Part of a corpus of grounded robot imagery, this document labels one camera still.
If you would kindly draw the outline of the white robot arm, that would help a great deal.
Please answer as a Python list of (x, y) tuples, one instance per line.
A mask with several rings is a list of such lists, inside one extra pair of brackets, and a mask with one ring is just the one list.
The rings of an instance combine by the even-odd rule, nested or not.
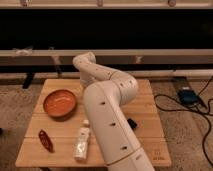
[(136, 79), (97, 64), (92, 52), (76, 56), (73, 65), (80, 72), (85, 113), (108, 171), (155, 171), (121, 110), (138, 93)]

